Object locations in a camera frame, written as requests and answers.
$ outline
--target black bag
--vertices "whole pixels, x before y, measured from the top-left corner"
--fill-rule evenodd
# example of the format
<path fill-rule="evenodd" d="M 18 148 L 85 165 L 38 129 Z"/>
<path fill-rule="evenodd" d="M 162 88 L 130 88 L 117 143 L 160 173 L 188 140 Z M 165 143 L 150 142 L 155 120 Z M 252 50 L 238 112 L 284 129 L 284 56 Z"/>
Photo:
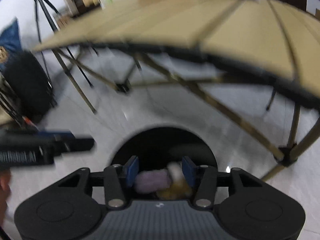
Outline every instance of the black bag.
<path fill-rule="evenodd" d="M 28 118 L 43 116 L 48 112 L 53 102 L 53 89 L 31 52 L 22 51 L 10 57 L 3 76 L 20 98 Z"/>

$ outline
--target black clamp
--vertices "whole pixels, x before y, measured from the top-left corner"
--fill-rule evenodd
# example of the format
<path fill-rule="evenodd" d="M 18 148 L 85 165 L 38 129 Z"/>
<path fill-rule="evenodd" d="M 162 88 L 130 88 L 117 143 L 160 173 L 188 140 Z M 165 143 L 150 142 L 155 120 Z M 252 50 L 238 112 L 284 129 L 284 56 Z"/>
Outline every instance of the black clamp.
<path fill-rule="evenodd" d="M 131 89 L 129 81 L 122 83 L 122 84 L 118 83 L 118 84 L 116 84 L 116 86 L 117 86 L 117 91 L 124 93 L 124 94 L 128 93 Z"/>
<path fill-rule="evenodd" d="M 290 152 L 296 145 L 297 144 L 295 143 L 292 148 L 279 147 L 279 150 L 284 154 L 284 157 L 282 161 L 277 161 L 277 162 L 286 168 L 290 167 L 293 163 L 295 163 L 297 160 L 292 160 L 290 158 Z"/>

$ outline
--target round black pad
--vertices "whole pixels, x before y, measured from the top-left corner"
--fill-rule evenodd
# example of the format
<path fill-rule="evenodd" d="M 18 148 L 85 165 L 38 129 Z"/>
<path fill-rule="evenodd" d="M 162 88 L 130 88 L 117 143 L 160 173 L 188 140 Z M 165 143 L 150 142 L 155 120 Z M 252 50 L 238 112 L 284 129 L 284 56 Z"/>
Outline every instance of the round black pad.
<path fill-rule="evenodd" d="M 16 210 L 14 220 L 23 238 L 70 240 L 91 231 L 101 218 L 99 204 L 75 189 L 36 194 Z"/>
<path fill-rule="evenodd" d="M 246 188 L 219 206 L 222 226 L 233 236 L 250 240 L 283 240 L 297 236 L 305 222 L 302 206 L 268 188 Z"/>

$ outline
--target tripod leg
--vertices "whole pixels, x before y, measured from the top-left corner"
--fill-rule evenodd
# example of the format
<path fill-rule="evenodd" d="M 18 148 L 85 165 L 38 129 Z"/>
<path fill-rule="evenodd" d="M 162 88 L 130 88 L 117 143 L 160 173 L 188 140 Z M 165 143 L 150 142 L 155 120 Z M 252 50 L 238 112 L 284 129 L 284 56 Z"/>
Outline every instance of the tripod leg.
<path fill-rule="evenodd" d="M 37 0 L 34 0 L 34 2 L 35 2 L 35 18 L 36 18 L 36 28 L 37 28 L 37 34 L 38 34 L 38 41 L 39 41 L 39 43 L 41 43 L 41 34 L 40 34 L 40 27 L 39 27 L 38 3 L 37 3 Z M 43 54 L 42 51 L 41 51 L 41 57 L 42 57 L 42 60 L 43 60 L 43 63 L 44 63 L 45 71 L 47 73 L 49 85 L 52 88 L 52 81 L 51 81 L 51 78 L 50 78 L 50 75 L 49 75 L 47 61 L 45 60 L 44 54 Z M 56 102 L 56 100 L 54 99 L 54 97 L 52 95 L 52 106 L 55 106 L 55 105 L 57 105 L 57 102 Z"/>
<path fill-rule="evenodd" d="M 70 54 L 70 56 L 72 57 L 72 59 L 75 60 L 75 57 L 73 57 L 73 55 L 72 55 L 72 53 L 71 53 L 71 51 L 70 51 L 70 49 L 69 49 L 68 47 L 67 47 L 67 51 L 69 52 L 69 54 Z M 78 67 L 78 69 L 81 71 L 81 73 L 82 73 L 82 75 L 84 76 L 84 78 L 86 79 L 86 81 L 88 82 L 89 86 L 92 88 L 93 85 L 92 85 L 92 83 L 90 82 L 90 80 L 88 79 L 88 77 L 86 76 L 86 74 L 83 72 L 82 68 L 80 68 L 79 66 L 77 66 L 77 67 Z"/>
<path fill-rule="evenodd" d="M 38 0 L 38 1 L 39 1 L 39 4 L 40 4 L 43 12 L 44 12 L 45 17 L 47 18 L 47 21 L 48 21 L 51 29 L 53 30 L 53 32 L 57 31 L 58 28 L 55 25 L 54 21 L 52 20 L 51 15 L 49 14 L 47 8 L 45 7 L 45 4 L 44 4 L 43 0 Z"/>
<path fill-rule="evenodd" d="M 56 14 L 61 15 L 61 13 L 59 13 L 59 11 L 57 10 L 57 8 L 55 8 L 54 5 L 53 5 L 52 3 L 50 3 L 49 0 L 44 0 L 44 2 L 45 2 L 47 5 L 49 5 L 49 7 L 50 7 L 52 10 L 54 10 L 54 12 L 55 12 Z"/>

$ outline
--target white tiled floor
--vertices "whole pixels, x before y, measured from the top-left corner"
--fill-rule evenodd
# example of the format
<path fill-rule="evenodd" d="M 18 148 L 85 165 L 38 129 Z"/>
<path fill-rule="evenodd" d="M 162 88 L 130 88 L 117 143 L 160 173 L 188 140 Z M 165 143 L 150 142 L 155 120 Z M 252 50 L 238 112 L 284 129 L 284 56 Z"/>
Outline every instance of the white tiled floor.
<path fill-rule="evenodd" d="M 208 76 L 218 72 L 209 66 L 194 68 L 196 64 L 170 59 L 166 55 L 156 59 L 183 76 Z M 89 54 L 83 62 L 112 80 L 121 80 L 132 60 L 120 52 L 101 51 L 100 57 Z M 97 146 L 92 153 L 65 155 L 56 161 L 55 167 L 13 170 L 12 197 L 8 203 L 10 215 L 24 199 L 80 167 L 103 170 L 125 138 L 154 125 L 184 127 L 198 134 L 211 147 L 221 171 L 227 166 L 240 167 L 261 177 L 275 165 L 271 153 L 258 142 L 183 88 L 139 88 L 129 95 L 122 95 L 89 76 L 95 86 L 91 89 L 77 68 L 73 74 L 98 113 L 92 114 L 72 84 L 61 79 L 59 87 L 64 89 L 59 106 L 49 112 L 41 127 L 90 134 Z M 145 80 L 161 77 L 144 66 L 142 75 Z M 132 80 L 141 78 L 136 71 Z M 286 143 L 293 113 L 291 101 L 277 95 L 267 113 L 265 107 L 271 88 L 216 85 L 205 89 L 254 124 L 271 142 L 276 145 Z M 298 140 L 308 132 L 317 117 L 314 111 L 302 110 Z M 304 207 L 307 219 L 299 238 L 303 240 L 320 239 L 319 146 L 320 141 L 317 141 L 296 164 L 269 181 Z M 225 195 L 226 192 L 221 191 L 217 200 L 221 201 Z"/>

